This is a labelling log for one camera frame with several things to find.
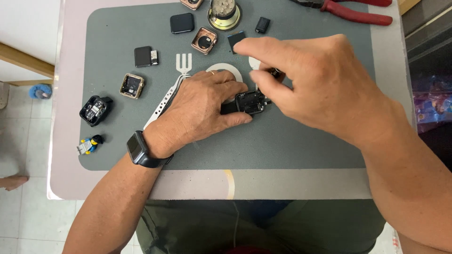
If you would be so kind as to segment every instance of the foot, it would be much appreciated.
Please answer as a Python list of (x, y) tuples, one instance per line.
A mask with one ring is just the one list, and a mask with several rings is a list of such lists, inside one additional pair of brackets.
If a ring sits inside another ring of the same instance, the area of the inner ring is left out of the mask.
[(6, 188), (7, 191), (12, 191), (19, 188), (22, 184), (28, 181), (26, 176), (9, 176), (7, 178), (0, 179), (0, 188)]

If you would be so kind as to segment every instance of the cable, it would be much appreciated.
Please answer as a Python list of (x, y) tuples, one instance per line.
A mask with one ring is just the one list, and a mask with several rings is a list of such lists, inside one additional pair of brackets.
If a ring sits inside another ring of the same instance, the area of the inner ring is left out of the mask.
[(234, 205), (235, 211), (237, 211), (237, 219), (235, 220), (235, 228), (234, 228), (234, 248), (235, 246), (235, 238), (237, 237), (237, 227), (239, 226), (239, 217), (240, 217), (240, 212), (237, 209), (237, 205), (235, 204), (234, 201), (232, 201), (232, 204)]

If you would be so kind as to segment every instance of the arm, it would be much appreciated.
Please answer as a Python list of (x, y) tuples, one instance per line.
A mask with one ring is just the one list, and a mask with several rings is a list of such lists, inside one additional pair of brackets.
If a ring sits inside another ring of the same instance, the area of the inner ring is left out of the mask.
[(284, 114), (362, 151), (375, 203), (408, 253), (452, 252), (452, 174), (418, 138), (402, 106), (379, 90), (345, 36), (247, 38), (234, 51), (292, 80), (291, 89), (265, 71), (251, 72)]
[[(186, 79), (170, 108), (143, 132), (150, 155), (167, 158), (188, 143), (250, 122), (245, 113), (220, 115), (222, 102), (247, 89), (228, 71), (202, 71)], [(119, 254), (137, 227), (160, 170), (134, 165), (124, 155), (87, 197), (63, 254)]]

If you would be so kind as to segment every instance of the left hand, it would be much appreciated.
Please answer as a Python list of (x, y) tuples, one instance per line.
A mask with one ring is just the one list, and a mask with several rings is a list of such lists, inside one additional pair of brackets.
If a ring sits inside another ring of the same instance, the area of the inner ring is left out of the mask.
[(221, 104), (248, 91), (230, 71), (201, 71), (184, 80), (172, 104), (143, 132), (155, 158), (167, 158), (186, 144), (253, 119), (243, 112), (221, 115)]

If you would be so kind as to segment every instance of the white wall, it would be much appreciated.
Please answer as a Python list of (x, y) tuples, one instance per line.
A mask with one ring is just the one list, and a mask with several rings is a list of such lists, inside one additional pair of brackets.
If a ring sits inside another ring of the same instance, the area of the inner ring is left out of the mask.
[[(0, 0), (0, 42), (54, 65), (59, 14), (60, 0)], [(0, 62), (0, 80), (39, 76)]]

